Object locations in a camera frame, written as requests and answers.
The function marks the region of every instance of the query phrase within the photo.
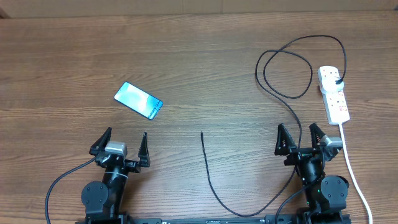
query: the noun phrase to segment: white cable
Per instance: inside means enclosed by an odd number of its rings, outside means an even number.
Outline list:
[[[347,163],[347,167],[348,167],[349,174],[350,174],[350,176],[351,176],[351,178],[352,178],[352,180],[353,180],[353,183],[354,183],[354,186],[355,186],[356,191],[358,191],[358,194],[359,194],[359,196],[361,197],[362,202],[363,202],[363,204],[364,204],[365,207],[366,207],[366,211],[368,212],[368,217],[369,217],[369,224],[373,224],[373,217],[372,217],[371,208],[369,207],[369,205],[368,205],[368,203],[367,203],[367,201],[366,201],[366,199],[365,199],[365,196],[362,194],[361,189],[359,189],[358,183],[356,182],[356,179],[355,179],[355,176],[354,176],[354,172],[353,172],[353,170],[352,170],[352,168],[351,168],[351,164],[349,163],[348,153],[347,153],[347,146],[346,146],[346,140],[345,140],[345,138],[344,138],[344,132],[343,132],[343,125],[342,125],[341,123],[339,123],[339,124],[338,124],[338,127],[339,127],[339,129],[340,129],[341,140],[343,141],[344,157],[345,157],[345,159],[346,159],[346,163]]]

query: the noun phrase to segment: wooden table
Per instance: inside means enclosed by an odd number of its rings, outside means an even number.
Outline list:
[[[254,66],[263,51],[311,34],[334,35],[346,47],[351,163],[375,223],[396,223],[397,21],[393,11],[0,20],[0,223],[44,223],[50,184],[91,159],[89,147],[108,126],[113,140],[127,143],[130,159],[142,133],[149,135],[151,166],[130,175],[124,195],[123,210],[132,216],[234,217],[208,186],[200,131],[222,201],[239,213],[259,210],[292,171],[274,156],[277,125],[285,123],[296,142],[298,127],[256,84]],[[310,145],[313,122],[338,136],[327,123],[316,70],[343,69],[340,46],[313,38],[289,50],[306,57],[315,73],[304,97],[287,100],[303,124],[302,146]],[[267,72],[288,95],[301,93],[310,74],[289,55],[276,56]],[[155,120],[113,100],[126,81],[164,102]],[[81,190],[103,173],[90,164],[62,179],[50,198],[52,222],[82,220]],[[342,153],[326,173],[351,182]],[[295,177],[259,217],[274,214],[299,188]],[[353,185],[347,204],[353,223],[366,223]],[[303,206],[301,195],[283,213]]]

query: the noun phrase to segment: white power strip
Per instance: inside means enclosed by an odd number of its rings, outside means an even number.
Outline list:
[[[343,92],[344,82],[336,84],[336,81],[340,79],[340,75],[338,73],[338,69],[332,66],[320,67],[318,70],[318,78],[319,86],[323,95],[323,101],[325,102],[326,115],[328,116],[329,124],[338,124],[340,128],[341,140],[343,141],[344,157],[346,159],[349,174],[353,180],[355,189],[358,191],[358,194],[366,207],[369,217],[369,224],[373,224],[372,211],[364,195],[362,194],[361,189],[359,189],[348,159],[346,141],[343,132],[343,123],[349,120],[347,102]]]
[[[349,113],[343,92],[344,82],[336,85],[336,81],[340,79],[338,69],[322,66],[318,70],[318,78],[329,124],[337,125],[348,121]]]

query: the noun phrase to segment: black cable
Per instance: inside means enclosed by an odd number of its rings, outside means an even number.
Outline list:
[[[213,185],[211,184],[211,180],[210,180],[210,173],[209,173],[209,167],[208,167],[208,164],[207,164],[207,157],[206,157],[206,151],[205,151],[205,143],[204,143],[204,140],[203,140],[203,132],[201,132],[200,133],[200,138],[201,138],[201,146],[202,146],[202,149],[203,149],[203,155],[204,155],[204,157],[205,157],[205,164],[206,164],[206,171],[207,171],[207,179],[208,179],[208,181],[209,181],[209,185],[210,185],[210,188],[211,188],[211,191],[213,192],[213,194],[214,194],[214,196],[216,197],[216,199],[217,199],[217,201],[225,208],[225,209],[227,209],[227,211],[229,211],[229,212],[231,212],[232,214],[234,214],[234,215],[237,215],[237,216],[239,216],[239,217],[252,217],[252,216],[255,216],[255,215],[258,215],[258,214],[260,214],[262,211],[264,211],[285,189],[286,189],[286,187],[287,187],[287,185],[289,184],[289,182],[292,180],[292,178],[293,178],[293,176],[294,176],[294,172],[295,172],[295,170],[293,170],[293,172],[292,172],[292,175],[290,175],[290,177],[289,177],[289,179],[288,179],[288,181],[286,182],[286,184],[282,187],[282,190],[280,190],[276,195],[275,195],[275,197],[273,198],[273,199],[271,199],[269,202],[268,202],[268,204],[266,204],[262,209],[260,209],[258,212],[255,212],[255,213],[253,213],[253,214],[247,214],[247,215],[242,215],[242,214],[239,214],[239,213],[237,213],[237,212],[234,212],[234,211],[232,211],[231,209],[229,209],[221,200],[220,200],[220,198],[218,198],[218,196],[217,196],[217,194],[216,194],[216,192],[215,192],[215,190],[214,190],[214,188],[213,188]]]
[[[278,95],[280,95],[280,96],[283,96],[283,97],[285,97],[285,98],[288,98],[288,99],[297,99],[297,98],[300,98],[301,96],[303,96],[303,95],[307,92],[307,90],[310,88],[310,85],[311,85],[311,82],[312,82],[312,77],[313,77],[313,71],[312,71],[312,66],[311,66],[310,62],[309,62],[307,59],[305,59],[303,56],[299,55],[299,54],[296,54],[296,53],[293,53],[293,52],[288,52],[288,51],[284,51],[284,50],[283,50],[283,49],[285,49],[286,47],[288,47],[291,43],[293,43],[293,42],[295,42],[295,41],[297,41],[297,40],[304,39],[304,38],[309,38],[309,37],[328,37],[328,38],[332,38],[332,39],[336,40],[336,41],[340,44],[341,49],[343,50],[343,55],[344,55],[344,72],[343,72],[343,76],[342,76],[339,80],[336,81],[336,84],[340,84],[340,83],[343,81],[343,79],[344,79],[344,77],[345,77],[345,75],[346,75],[346,67],[347,67],[347,56],[346,56],[346,51],[345,51],[345,48],[344,48],[343,44],[341,43],[341,41],[338,40],[336,37],[333,37],[333,36],[330,36],[330,35],[308,35],[308,36],[304,36],[304,37],[299,37],[299,38],[294,39],[294,40],[290,41],[289,43],[285,44],[285,45],[284,45],[283,47],[281,47],[279,50],[267,50],[267,51],[265,51],[264,53],[262,53],[262,54],[260,55],[259,60],[257,61],[257,64],[256,64],[256,69],[255,69],[255,71],[254,71],[254,74],[255,74],[255,77],[256,77],[256,81],[257,81],[257,83],[259,84],[259,86],[260,86],[264,91],[266,91],[267,93],[269,93],[269,94],[272,95],[273,97],[277,98],[277,99],[278,99],[280,102],[282,102],[286,107],[288,107],[288,109],[290,110],[290,112],[293,114],[293,117],[296,119],[297,124],[298,124],[298,130],[299,130],[299,135],[298,135],[298,147],[297,147],[297,149],[300,149],[300,145],[301,145],[301,138],[302,138],[302,127],[301,127],[301,122],[300,122],[300,120],[299,120],[299,117],[295,114],[294,110],[293,110],[284,100],[282,100],[280,97],[278,97],[276,94],[278,94]],[[267,83],[268,87],[269,87],[272,91],[274,91],[276,94],[274,94],[273,92],[267,90],[267,89],[260,83],[260,80],[259,80],[258,75],[257,75],[257,69],[258,69],[260,60],[261,60],[262,56],[263,56],[264,54],[268,53],[268,52],[275,52],[275,53],[268,59],[267,63],[266,63],[265,66],[264,66],[264,69],[263,69],[262,73],[263,73],[263,76],[264,76],[264,81]],[[310,67],[311,75],[310,75],[310,81],[309,81],[309,83],[308,83],[308,86],[306,87],[306,89],[304,90],[304,92],[301,93],[301,94],[298,95],[298,96],[287,96],[287,95],[285,95],[285,94],[282,94],[281,92],[279,92],[279,91],[277,91],[275,88],[273,88],[273,87],[271,86],[271,84],[268,82],[267,78],[266,78],[266,67],[267,67],[267,65],[269,64],[269,62],[270,62],[279,52],[297,56],[297,57],[301,58],[302,60],[304,60],[304,61],[308,64],[308,66]],[[240,217],[251,217],[251,216],[258,215],[259,213],[261,213],[262,211],[264,211],[264,210],[268,207],[268,205],[270,205],[270,204],[271,204],[271,203],[272,203],[272,202],[273,202],[285,189],[286,189],[286,187],[288,186],[288,184],[290,183],[290,181],[292,180],[292,178],[293,178],[293,176],[294,176],[294,172],[296,171],[297,174],[299,174],[298,171],[297,171],[297,166],[295,166],[295,168],[294,168],[294,170],[293,170],[293,172],[292,172],[292,175],[290,176],[290,178],[288,179],[288,181],[286,182],[286,184],[283,186],[282,190],[280,190],[280,191],[277,193],[277,195],[276,195],[266,206],[264,206],[262,209],[260,209],[260,210],[259,210],[258,212],[256,212],[256,213],[248,214],[248,215],[242,215],[242,214],[236,213],[236,212],[232,211],[231,209],[229,209],[229,208],[218,198],[216,192],[214,191],[214,188],[213,188],[213,186],[212,186],[212,184],[211,184],[211,181],[210,181],[210,174],[209,174],[208,163],[207,163],[207,158],[206,158],[205,145],[204,145],[204,142],[203,142],[203,133],[201,133],[201,142],[202,142],[202,148],[203,148],[203,155],[204,155],[204,157],[205,157],[205,164],[206,164],[206,170],[207,170],[207,178],[208,178],[208,181],[209,181],[209,185],[210,185],[211,191],[213,192],[213,194],[214,194],[214,196],[216,197],[217,201],[218,201],[225,209],[227,209],[227,211],[231,212],[231,213],[234,214],[234,215],[240,216]],[[294,194],[293,194],[292,196],[290,196],[285,202],[287,203],[291,198],[295,197],[297,194],[299,194],[299,193],[302,192],[303,190],[305,190],[305,188],[302,188],[302,189],[299,190],[298,192],[294,193]]]
[[[282,205],[280,205],[280,207],[278,208],[278,211],[277,211],[276,214],[275,214],[275,224],[278,224],[278,216],[279,216],[279,213],[280,213],[280,211],[282,211],[283,207],[287,204],[287,202],[289,202],[290,200],[292,200],[294,197],[296,197],[297,195],[299,195],[301,192],[303,192],[303,191],[306,190],[307,188],[309,188],[309,187],[311,187],[312,185],[314,185],[316,182],[318,182],[319,178],[322,177],[323,172],[324,172],[324,170],[325,170],[325,163],[326,163],[326,162],[325,162],[325,156],[324,156],[324,153],[323,153],[323,152],[321,152],[321,155],[322,155],[322,171],[321,171],[321,173],[319,174],[319,176],[318,176],[313,182],[311,182],[310,184],[304,186],[303,188],[301,188],[300,190],[298,190],[296,193],[292,194],[290,197],[288,197],[288,198],[282,203]]]
[[[311,220],[311,217],[312,217],[313,214],[315,214],[315,211],[312,211],[312,212],[310,212],[310,213],[308,214],[308,216],[306,217],[306,222],[307,222],[307,223],[310,223],[310,220]]]
[[[52,189],[54,188],[55,184],[57,184],[57,182],[58,182],[60,179],[64,178],[66,175],[68,175],[68,174],[70,174],[70,173],[72,173],[72,172],[75,172],[76,170],[78,170],[78,169],[80,169],[80,168],[82,168],[82,167],[87,166],[88,164],[92,163],[94,160],[95,160],[95,157],[92,158],[92,159],[90,159],[88,162],[85,162],[84,164],[82,164],[82,165],[80,165],[80,166],[78,166],[78,167],[76,167],[76,168],[73,168],[73,169],[71,169],[70,171],[68,171],[68,172],[66,172],[66,173],[64,173],[64,174],[62,174],[61,176],[59,176],[59,177],[52,183],[52,185],[51,185],[50,188],[49,188],[49,191],[47,192],[47,196],[45,197],[45,203],[44,203],[44,212],[45,212],[45,219],[46,219],[46,221],[47,221],[47,224],[51,224],[51,222],[50,222],[50,217],[49,217],[49,198],[50,198],[51,191],[52,191]]]

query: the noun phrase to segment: smartphone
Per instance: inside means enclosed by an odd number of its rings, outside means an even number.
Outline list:
[[[148,119],[154,119],[163,102],[125,82],[114,99]]]

